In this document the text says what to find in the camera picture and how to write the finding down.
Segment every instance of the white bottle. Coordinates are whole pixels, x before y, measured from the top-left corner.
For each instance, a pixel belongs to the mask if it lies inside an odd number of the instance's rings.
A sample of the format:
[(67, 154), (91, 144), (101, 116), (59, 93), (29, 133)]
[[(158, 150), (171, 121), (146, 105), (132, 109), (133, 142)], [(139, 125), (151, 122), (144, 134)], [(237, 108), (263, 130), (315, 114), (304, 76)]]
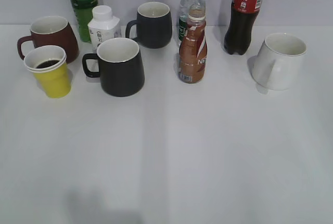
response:
[(93, 51), (104, 41), (121, 37), (120, 19), (112, 15), (109, 6), (97, 6), (93, 9), (93, 19), (88, 24)]

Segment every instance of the coffee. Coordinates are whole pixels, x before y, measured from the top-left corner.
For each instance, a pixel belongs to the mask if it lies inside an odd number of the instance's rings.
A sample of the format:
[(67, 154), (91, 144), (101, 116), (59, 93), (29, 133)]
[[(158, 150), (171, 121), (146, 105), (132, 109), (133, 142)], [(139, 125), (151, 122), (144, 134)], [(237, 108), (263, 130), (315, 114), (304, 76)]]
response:
[(53, 65), (55, 65), (56, 63), (58, 63), (59, 60), (47, 60), (47, 61), (44, 61), (43, 63), (37, 65), (37, 69), (42, 69), (42, 68), (47, 68), (47, 67), (51, 67)]

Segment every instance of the cup rim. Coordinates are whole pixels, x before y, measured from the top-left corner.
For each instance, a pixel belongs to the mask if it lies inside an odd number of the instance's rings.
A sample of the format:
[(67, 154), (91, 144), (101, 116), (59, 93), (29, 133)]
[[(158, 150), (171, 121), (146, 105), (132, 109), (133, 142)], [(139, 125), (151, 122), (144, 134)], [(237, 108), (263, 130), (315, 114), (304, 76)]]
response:
[[(135, 54), (132, 57), (130, 57), (130, 58), (126, 59), (126, 60), (121, 60), (121, 61), (110, 61), (110, 60), (106, 60), (106, 59), (104, 59), (104, 58), (101, 57), (101, 55), (99, 54), (99, 50), (103, 46), (105, 46), (105, 45), (107, 45), (108, 43), (111, 43), (111, 42), (119, 42), (119, 41), (127, 41), (129, 43), (135, 44), (135, 46), (137, 47), (137, 51), (135, 52)], [(130, 38), (123, 38), (123, 37), (120, 37), (120, 38), (111, 38), (111, 39), (108, 39), (108, 40), (104, 41), (103, 43), (101, 43), (98, 46), (97, 51), (96, 51), (96, 53), (98, 55), (98, 58), (101, 59), (101, 60), (103, 60), (103, 61), (105, 61), (105, 62), (108, 62), (108, 63), (124, 63), (124, 62), (127, 62), (127, 61), (129, 61), (131, 59), (134, 59), (139, 54), (139, 52), (140, 52), (140, 47), (139, 47), (139, 45), (134, 40), (132, 40)]]
[[(297, 40), (300, 43), (302, 43), (302, 45), (304, 45), (304, 51), (301, 52), (300, 54), (296, 54), (296, 55), (283, 54), (282, 52), (276, 51), (273, 47), (269, 46), (269, 44), (267, 43), (268, 39), (271, 38), (274, 35), (284, 35), (284, 36), (289, 36), (289, 37), (294, 38), (295, 40)], [(271, 34), (269, 34), (269, 35), (266, 36), (264, 43), (268, 47), (268, 49), (270, 49), (271, 51), (275, 52), (276, 54), (279, 54), (279, 55), (282, 55), (282, 56), (287, 56), (287, 57), (298, 57), (298, 56), (302, 56), (302, 55), (306, 54), (306, 52), (308, 50), (308, 48), (306, 46), (306, 43), (303, 40), (301, 40), (300, 38), (298, 38), (295, 35), (290, 34), (290, 33), (271, 33)]]
[[(139, 9), (140, 9), (141, 7), (147, 5), (147, 4), (160, 4), (160, 5), (166, 6), (166, 7), (168, 8), (168, 12), (166, 12), (165, 14), (160, 15), (160, 16), (146, 16), (146, 15), (143, 15), (143, 14), (141, 14), (141, 13), (139, 12)], [(170, 13), (170, 7), (169, 7), (167, 4), (163, 3), (163, 2), (145, 2), (145, 3), (141, 4), (141, 5), (137, 8), (137, 12), (138, 12), (141, 16), (146, 17), (146, 18), (161, 18), (161, 17), (166, 16), (168, 13)]]
[[(27, 60), (29, 59), (29, 57), (30, 57), (31, 55), (34, 54), (34, 52), (38, 52), (38, 51), (41, 51), (42, 49), (48, 49), (48, 48), (56, 48), (56, 49), (59, 49), (59, 50), (62, 51), (62, 58), (59, 60), (58, 63), (56, 63), (56, 64), (54, 64), (54, 65), (51, 65), (50, 67), (46, 67), (46, 68), (38, 68), (38, 69), (37, 69), (37, 68), (32, 68), (32, 67), (30, 67), (30, 66), (27, 65)], [(25, 67), (26, 67), (29, 71), (33, 72), (33, 73), (45, 73), (45, 72), (51, 72), (51, 71), (53, 71), (53, 70), (59, 68), (61, 65), (63, 65), (63, 63), (66, 62), (66, 52), (65, 52), (65, 50), (64, 50), (62, 47), (60, 47), (60, 46), (55, 46), (55, 45), (41, 46), (41, 47), (35, 48), (35, 49), (31, 50), (30, 52), (28, 52), (28, 54), (25, 56), (23, 62), (24, 62)]]
[[(58, 19), (66, 20), (67, 24), (66, 24), (63, 28), (61, 28), (61, 29), (59, 29), (59, 30), (57, 30), (57, 31), (52, 31), (52, 32), (50, 32), (50, 33), (38, 33), (38, 32), (36, 32), (36, 31), (33, 31), (33, 30), (32, 30), (32, 26), (33, 26), (35, 23), (37, 23), (38, 21), (40, 21), (40, 20), (42, 20), (42, 19), (46, 19), (46, 18), (58, 18)], [(48, 34), (54, 34), (54, 33), (60, 32), (60, 31), (62, 31), (63, 29), (65, 29), (67, 26), (68, 26), (68, 20), (67, 20), (65, 17), (63, 17), (63, 16), (58, 16), (58, 15), (43, 16), (43, 17), (39, 17), (39, 18), (37, 18), (36, 20), (34, 20), (34, 21), (31, 23), (31, 25), (30, 25), (30, 31), (31, 31), (32, 33), (35, 33), (35, 34), (48, 35)]]

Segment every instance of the brown coffee drink bottle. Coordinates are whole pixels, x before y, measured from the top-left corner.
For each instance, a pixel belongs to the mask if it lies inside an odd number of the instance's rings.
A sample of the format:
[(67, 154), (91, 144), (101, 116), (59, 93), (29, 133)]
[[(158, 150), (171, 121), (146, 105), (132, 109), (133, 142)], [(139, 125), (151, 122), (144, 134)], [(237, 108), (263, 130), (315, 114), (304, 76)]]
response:
[(204, 35), (206, 26), (204, 6), (193, 4), (190, 7), (187, 30), (179, 49), (179, 77), (189, 84), (203, 78), (207, 58), (207, 44)]

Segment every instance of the paper cup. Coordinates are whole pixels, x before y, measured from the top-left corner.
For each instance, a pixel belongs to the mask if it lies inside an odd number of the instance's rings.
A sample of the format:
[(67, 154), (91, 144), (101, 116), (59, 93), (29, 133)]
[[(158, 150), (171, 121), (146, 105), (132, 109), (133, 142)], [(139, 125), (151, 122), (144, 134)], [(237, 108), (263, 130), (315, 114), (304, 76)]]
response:
[[(37, 68), (40, 64), (58, 60), (54, 65)], [(69, 93), (71, 85), (67, 72), (66, 52), (59, 46), (42, 46), (30, 51), (24, 64), (50, 98), (61, 98)]]

